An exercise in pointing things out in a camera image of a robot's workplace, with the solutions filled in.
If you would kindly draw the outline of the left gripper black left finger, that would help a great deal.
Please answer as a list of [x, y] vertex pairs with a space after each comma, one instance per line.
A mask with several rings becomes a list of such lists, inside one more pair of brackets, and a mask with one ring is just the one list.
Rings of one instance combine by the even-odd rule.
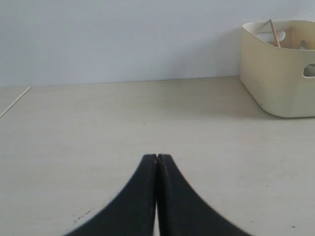
[[121, 192], [68, 236], [152, 236], [156, 213], [157, 156], [145, 154]]

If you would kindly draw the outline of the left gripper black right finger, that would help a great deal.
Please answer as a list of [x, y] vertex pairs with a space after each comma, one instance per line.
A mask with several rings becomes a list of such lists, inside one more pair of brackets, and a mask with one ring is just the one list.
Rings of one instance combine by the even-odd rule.
[[161, 236], [248, 236], [213, 210], [189, 185], [172, 156], [157, 156], [157, 212]]

